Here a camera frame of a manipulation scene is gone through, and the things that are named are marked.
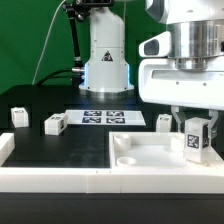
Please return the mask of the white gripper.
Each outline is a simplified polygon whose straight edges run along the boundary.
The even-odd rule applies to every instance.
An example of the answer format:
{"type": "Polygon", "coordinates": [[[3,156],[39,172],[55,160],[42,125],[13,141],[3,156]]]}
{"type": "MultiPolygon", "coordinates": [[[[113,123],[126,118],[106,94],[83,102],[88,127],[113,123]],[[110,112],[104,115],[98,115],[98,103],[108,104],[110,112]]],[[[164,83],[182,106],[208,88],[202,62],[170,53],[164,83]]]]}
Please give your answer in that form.
{"type": "Polygon", "coordinates": [[[168,58],[171,34],[165,31],[139,45],[143,57],[138,70],[139,95],[144,102],[173,105],[177,131],[183,132],[184,107],[209,111],[208,137],[217,136],[219,112],[224,111],[224,55],[209,58],[205,70],[180,70],[168,58]]]}

